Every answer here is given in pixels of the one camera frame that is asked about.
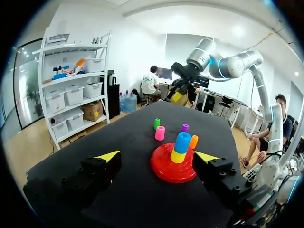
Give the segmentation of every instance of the black shorts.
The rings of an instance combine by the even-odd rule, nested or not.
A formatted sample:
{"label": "black shorts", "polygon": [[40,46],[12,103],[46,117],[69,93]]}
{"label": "black shorts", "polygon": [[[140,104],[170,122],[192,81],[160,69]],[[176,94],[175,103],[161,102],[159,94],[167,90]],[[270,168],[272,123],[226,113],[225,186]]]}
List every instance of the black shorts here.
{"label": "black shorts", "polygon": [[264,138],[260,138],[261,148],[260,151],[268,151],[268,142]]}

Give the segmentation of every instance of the backpack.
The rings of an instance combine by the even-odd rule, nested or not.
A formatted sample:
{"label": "backpack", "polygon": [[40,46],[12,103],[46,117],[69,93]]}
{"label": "backpack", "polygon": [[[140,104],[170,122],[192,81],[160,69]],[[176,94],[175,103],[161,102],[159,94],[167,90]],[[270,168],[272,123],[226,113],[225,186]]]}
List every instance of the backpack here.
{"label": "backpack", "polygon": [[136,98],[137,98],[137,103],[139,104],[141,102],[141,98],[136,90],[136,88],[134,88],[132,91],[132,93],[134,93],[136,95]]}

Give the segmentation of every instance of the shoe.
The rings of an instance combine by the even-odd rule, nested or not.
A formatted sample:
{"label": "shoe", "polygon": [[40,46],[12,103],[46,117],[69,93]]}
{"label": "shoe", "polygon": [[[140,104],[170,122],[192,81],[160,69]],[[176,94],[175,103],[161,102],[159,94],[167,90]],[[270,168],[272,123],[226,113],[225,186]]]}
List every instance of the shoe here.
{"label": "shoe", "polygon": [[247,168],[247,166],[249,165],[249,162],[246,161],[246,158],[239,158],[239,160],[241,161],[241,163],[243,164],[244,168]]}

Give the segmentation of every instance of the man's hand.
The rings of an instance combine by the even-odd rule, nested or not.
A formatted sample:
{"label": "man's hand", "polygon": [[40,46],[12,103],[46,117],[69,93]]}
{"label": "man's hand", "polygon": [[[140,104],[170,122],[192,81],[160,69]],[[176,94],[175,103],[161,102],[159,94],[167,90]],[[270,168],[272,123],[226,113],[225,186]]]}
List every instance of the man's hand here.
{"label": "man's hand", "polygon": [[266,151],[261,151],[257,157],[257,163],[261,164],[266,159]]}
{"label": "man's hand", "polygon": [[198,93],[200,93],[200,92],[201,92],[201,89],[200,89],[200,88],[196,88],[196,89],[195,89],[195,93],[196,93],[196,94],[198,94]]}
{"label": "man's hand", "polygon": [[256,138],[256,135],[255,135],[255,134],[252,134],[252,135],[249,137],[249,139],[250,139],[251,141],[254,141],[255,138]]}

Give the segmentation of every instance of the pink cup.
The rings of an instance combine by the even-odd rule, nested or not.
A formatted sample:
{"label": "pink cup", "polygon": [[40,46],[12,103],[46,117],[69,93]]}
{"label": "pink cup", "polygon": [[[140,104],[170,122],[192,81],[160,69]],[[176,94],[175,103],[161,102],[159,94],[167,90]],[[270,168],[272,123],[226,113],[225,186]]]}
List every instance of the pink cup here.
{"label": "pink cup", "polygon": [[165,127],[158,126],[155,132],[155,139],[161,141],[165,138]]}

